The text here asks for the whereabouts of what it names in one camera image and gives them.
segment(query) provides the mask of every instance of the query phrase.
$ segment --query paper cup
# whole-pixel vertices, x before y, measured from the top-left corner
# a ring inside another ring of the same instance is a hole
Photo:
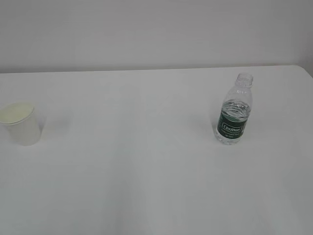
[[[13,103],[0,110],[0,123],[5,125],[12,139],[20,145],[29,146],[40,139],[40,129],[30,103]]]

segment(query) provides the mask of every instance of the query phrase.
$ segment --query table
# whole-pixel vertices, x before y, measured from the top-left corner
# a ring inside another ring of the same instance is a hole
[[[214,137],[238,73],[242,140]],[[313,79],[298,66],[0,74],[41,140],[0,127],[1,235],[310,235]]]

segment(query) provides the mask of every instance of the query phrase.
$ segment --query white wall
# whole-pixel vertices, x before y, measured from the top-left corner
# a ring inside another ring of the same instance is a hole
[[[0,0],[0,72],[299,64],[312,0]]]

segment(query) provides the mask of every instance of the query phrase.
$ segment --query water bottle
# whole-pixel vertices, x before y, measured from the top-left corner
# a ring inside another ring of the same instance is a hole
[[[215,136],[224,144],[237,143],[244,133],[252,107],[252,81],[251,74],[240,73],[223,101]]]

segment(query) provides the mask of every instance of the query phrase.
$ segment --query green label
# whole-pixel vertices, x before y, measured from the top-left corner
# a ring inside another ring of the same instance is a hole
[[[228,120],[222,113],[217,125],[219,133],[228,139],[237,139],[243,135],[246,121],[234,122]]]

